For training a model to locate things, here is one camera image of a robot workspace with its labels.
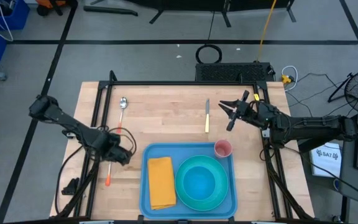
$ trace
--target orange napkin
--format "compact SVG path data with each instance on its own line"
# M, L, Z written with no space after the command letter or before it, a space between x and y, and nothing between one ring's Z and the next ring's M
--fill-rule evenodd
M177 203L171 157L149 159L150 204L152 210L169 208Z

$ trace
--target small cup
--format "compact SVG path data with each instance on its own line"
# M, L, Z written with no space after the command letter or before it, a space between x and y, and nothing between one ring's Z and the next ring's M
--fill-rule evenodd
M230 156L233 152L233 147L227 140L218 140L215 142L215 156L219 159Z

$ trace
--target yellow knife handle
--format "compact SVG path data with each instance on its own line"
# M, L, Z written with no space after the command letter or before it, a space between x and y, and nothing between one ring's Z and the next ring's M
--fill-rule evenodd
M206 114L206 119L205 119L205 133L209 133L209 114Z

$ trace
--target yellow cable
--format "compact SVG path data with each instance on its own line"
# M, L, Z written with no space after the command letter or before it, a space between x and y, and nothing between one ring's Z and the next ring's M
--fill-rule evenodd
M258 53L258 57L256 58L256 61L258 62L259 61L259 58L260 56L262 55L262 44L264 42L264 39L265 39L265 34L266 34L266 30L267 30L267 26L269 25L269 21L270 21L270 17L272 16L272 13L273 13L273 9L274 9L274 6L276 5L276 2L277 0L274 0L273 2L273 5L272 5L272 8L268 14L268 18L267 18L267 21L266 21L266 24L265 24L265 28L264 28L264 33L262 34L262 38L260 40L260 44L259 44L259 53Z

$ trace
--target orange handle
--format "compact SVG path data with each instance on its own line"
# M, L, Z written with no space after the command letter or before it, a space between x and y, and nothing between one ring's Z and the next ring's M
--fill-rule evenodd
M110 174L107 175L106 186L110 186Z
M118 134L121 134L121 126L122 126L122 122L120 122L120 123L118 124L118 129L117 129L117 133L118 133Z

